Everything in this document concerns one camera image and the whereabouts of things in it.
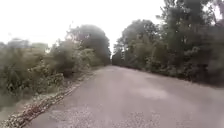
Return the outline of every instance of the green tree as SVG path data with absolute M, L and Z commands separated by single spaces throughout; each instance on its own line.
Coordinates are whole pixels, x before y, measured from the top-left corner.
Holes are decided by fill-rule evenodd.
M 94 25 L 82 25 L 71 28 L 68 36 L 73 42 L 79 42 L 82 49 L 93 49 L 104 64 L 110 63 L 109 40 L 103 30 Z

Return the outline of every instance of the road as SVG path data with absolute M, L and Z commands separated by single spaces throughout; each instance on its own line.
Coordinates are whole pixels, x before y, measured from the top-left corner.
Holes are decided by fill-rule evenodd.
M 224 93 L 108 66 L 26 128 L 224 128 Z

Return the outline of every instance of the gravel road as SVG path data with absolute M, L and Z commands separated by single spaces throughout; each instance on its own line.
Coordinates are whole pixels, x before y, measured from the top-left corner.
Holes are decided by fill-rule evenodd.
M 108 66 L 26 128 L 224 128 L 224 91 Z

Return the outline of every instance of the white sky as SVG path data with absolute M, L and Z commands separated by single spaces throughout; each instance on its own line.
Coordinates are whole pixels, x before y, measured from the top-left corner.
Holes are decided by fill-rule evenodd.
M 0 0 L 0 40 L 52 44 L 64 38 L 73 22 L 99 26 L 113 46 L 133 20 L 156 22 L 161 6 L 163 0 Z

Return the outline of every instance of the vegetation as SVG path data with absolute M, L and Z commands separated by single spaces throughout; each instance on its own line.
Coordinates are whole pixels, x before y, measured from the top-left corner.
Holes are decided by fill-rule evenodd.
M 61 86 L 64 78 L 108 64 L 108 39 L 100 28 L 70 29 L 69 36 L 77 38 L 58 41 L 51 48 L 22 39 L 0 43 L 0 95 L 18 100 L 45 93 Z
M 216 20 L 213 1 L 164 1 L 161 24 L 136 20 L 124 29 L 112 63 L 190 81 L 221 82 L 224 20 Z

